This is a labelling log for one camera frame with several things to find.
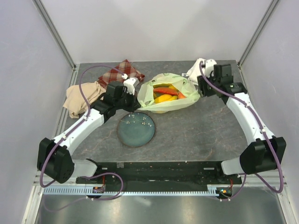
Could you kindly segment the pale green plastic bag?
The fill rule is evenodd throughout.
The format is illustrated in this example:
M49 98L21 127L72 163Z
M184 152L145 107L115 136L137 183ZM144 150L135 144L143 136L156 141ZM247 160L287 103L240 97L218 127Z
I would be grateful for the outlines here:
M161 73L141 85L137 99L141 111L165 113L189 107L200 98L194 84L183 76Z

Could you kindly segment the red watermelon slice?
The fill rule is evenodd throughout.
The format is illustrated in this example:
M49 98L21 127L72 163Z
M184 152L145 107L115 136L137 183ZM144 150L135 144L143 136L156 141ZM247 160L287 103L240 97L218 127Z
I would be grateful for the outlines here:
M170 94L170 95L178 95L178 92L176 90L167 88L167 87L158 87L153 89L154 93L159 94Z

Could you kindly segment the yellow banana bunch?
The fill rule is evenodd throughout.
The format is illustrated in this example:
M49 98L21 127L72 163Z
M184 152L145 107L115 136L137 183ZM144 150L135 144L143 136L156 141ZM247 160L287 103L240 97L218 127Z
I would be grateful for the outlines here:
M170 88L170 89L173 89L173 90L177 91L177 88L174 87L172 84L156 84L156 85L153 86L153 88L158 88L158 87L167 87L167 88Z
M158 103L162 103L165 101L173 101L173 100L177 100L177 99L178 99L178 95L163 94L163 95L155 98L154 103L158 104Z

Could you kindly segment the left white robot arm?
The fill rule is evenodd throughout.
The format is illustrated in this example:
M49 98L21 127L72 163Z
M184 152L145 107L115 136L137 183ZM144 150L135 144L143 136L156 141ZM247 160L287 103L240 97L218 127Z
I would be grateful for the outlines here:
M128 78L123 83L113 81L107 91L88 106L88 110L71 127L53 139L44 138L39 144L37 168L40 170L40 185L43 176L65 183L72 177L85 176L91 183L99 183L103 173L95 162L89 159L74 160L72 154L95 129L106 123L117 110L134 112L140 108L135 86L138 80Z

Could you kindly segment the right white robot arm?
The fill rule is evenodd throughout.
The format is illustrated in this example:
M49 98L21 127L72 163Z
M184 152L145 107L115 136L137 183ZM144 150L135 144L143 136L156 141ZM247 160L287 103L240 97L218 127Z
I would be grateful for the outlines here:
M204 97L217 95L222 99L237 119L248 144L239 157L221 162L221 168L214 171L215 180L223 184L234 174L251 175L278 169L286 141L283 137L276 137L262 122L243 83L234 82L231 65L203 60L199 63L199 70L199 93Z

